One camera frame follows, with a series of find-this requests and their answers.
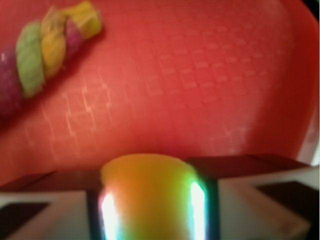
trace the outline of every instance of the light strip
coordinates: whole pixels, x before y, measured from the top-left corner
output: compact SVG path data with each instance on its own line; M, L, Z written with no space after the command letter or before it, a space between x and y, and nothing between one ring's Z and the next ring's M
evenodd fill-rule
M105 196L101 204L104 237L106 240L117 240L119 219L111 194Z
M191 204L193 210L194 240L205 240L205 192L196 182L191 184Z

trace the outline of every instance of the purple candy segment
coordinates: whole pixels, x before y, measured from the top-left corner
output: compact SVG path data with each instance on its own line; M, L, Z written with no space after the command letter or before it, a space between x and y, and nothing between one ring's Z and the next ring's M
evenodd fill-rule
M0 51L0 118L8 117L20 108L23 99L16 63L16 48Z
M84 41L81 32L70 18L65 23L65 40L65 59L68 60L79 50L80 45Z

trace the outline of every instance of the yellow candy segment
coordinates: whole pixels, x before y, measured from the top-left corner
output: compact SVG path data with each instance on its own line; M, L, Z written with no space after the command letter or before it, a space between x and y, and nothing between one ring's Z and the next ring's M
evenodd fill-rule
M102 30L100 14L89 1L83 1L76 6L64 8L61 12L72 19L84 39L92 38Z
M65 23L67 17L52 7L42 20L41 50L46 79L60 70L66 54Z

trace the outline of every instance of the green candy segment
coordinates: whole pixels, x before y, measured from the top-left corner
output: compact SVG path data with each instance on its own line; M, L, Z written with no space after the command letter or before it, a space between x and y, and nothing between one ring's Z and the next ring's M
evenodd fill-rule
M16 63L25 98L42 90L45 83L41 53L41 23L26 25L16 43Z

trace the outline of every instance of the red tray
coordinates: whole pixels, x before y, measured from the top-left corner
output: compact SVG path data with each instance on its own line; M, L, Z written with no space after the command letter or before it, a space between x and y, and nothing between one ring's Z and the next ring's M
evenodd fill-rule
M0 0L0 47L78 0ZM300 0L93 0L105 29L0 126L0 183L129 153L309 161L319 24Z

